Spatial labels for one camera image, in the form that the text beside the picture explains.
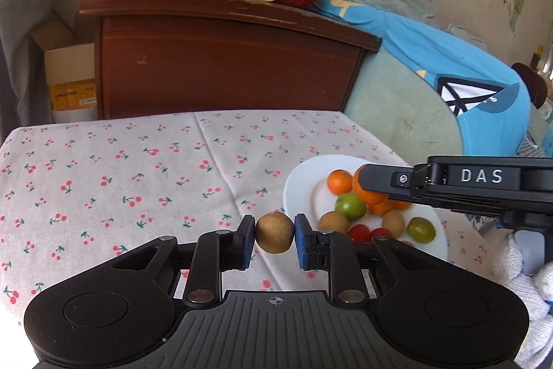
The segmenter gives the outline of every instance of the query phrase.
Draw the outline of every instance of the green plum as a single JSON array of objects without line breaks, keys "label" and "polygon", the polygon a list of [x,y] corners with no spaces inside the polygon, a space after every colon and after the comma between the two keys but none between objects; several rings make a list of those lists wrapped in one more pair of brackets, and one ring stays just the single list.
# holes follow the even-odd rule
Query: green plum
[{"label": "green plum", "polygon": [[421,244],[428,244],[436,238],[436,229],[428,219],[414,217],[407,225],[407,234]]},{"label": "green plum", "polygon": [[361,202],[352,192],[346,192],[338,196],[334,208],[350,221],[361,219],[367,212],[367,205]]}]

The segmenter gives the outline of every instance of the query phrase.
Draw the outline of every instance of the tangerine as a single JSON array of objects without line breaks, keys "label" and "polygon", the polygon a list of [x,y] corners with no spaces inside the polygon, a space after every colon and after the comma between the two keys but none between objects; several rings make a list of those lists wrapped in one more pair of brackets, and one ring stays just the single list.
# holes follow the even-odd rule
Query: tangerine
[{"label": "tangerine", "polygon": [[345,194],[352,190],[352,176],[344,169],[337,169],[328,175],[326,186],[336,196]]},{"label": "tangerine", "polygon": [[356,187],[359,186],[359,173],[361,172],[361,170],[365,167],[366,165],[363,165],[363,166],[360,166],[357,168],[357,171],[355,171],[355,173],[353,174],[353,179],[352,179],[352,186],[353,186],[353,189],[355,189]]},{"label": "tangerine", "polygon": [[386,200],[382,203],[377,203],[376,205],[369,205],[369,211],[371,214],[376,214],[377,216],[384,216],[389,211],[395,209],[393,201]]},{"label": "tangerine", "polygon": [[353,190],[357,198],[367,205],[378,205],[388,199],[388,195],[383,192],[364,190],[359,185]]},{"label": "tangerine", "polygon": [[391,201],[396,210],[407,210],[412,205],[411,202]]}]

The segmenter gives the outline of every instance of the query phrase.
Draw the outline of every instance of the white glove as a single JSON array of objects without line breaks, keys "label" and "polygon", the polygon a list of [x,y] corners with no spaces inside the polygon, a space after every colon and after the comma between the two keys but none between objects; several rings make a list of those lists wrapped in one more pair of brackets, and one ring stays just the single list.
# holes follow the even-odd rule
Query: white glove
[{"label": "white glove", "polygon": [[498,281],[518,295],[530,317],[530,326],[515,363],[523,369],[535,369],[553,348],[553,316],[545,299],[553,296],[553,263],[533,278],[522,273],[523,254],[512,234],[507,235],[496,253]]}]

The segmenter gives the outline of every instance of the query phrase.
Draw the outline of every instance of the cherry print tablecloth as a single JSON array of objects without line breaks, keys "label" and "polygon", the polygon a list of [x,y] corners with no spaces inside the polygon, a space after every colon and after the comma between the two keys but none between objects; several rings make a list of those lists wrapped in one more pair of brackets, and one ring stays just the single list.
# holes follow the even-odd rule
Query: cherry print tablecloth
[{"label": "cherry print tablecloth", "polygon": [[[235,230],[244,214],[282,211],[288,174],[320,154],[405,164],[336,112],[183,113],[12,132],[0,149],[1,366],[32,367],[20,324],[42,289],[157,236],[192,242]],[[441,218],[449,259],[490,275],[486,243],[466,218]],[[301,271],[294,245],[278,256],[255,247],[250,269],[223,274],[223,285],[325,289],[327,277]]]}]

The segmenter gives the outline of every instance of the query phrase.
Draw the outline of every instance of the cardboard box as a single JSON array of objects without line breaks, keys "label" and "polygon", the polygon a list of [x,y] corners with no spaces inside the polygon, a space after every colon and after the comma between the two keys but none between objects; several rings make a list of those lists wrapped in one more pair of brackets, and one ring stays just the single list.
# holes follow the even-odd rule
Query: cardboard box
[{"label": "cardboard box", "polygon": [[30,35],[44,51],[54,122],[97,119],[94,44],[78,44],[73,33],[55,19],[35,27]]}]

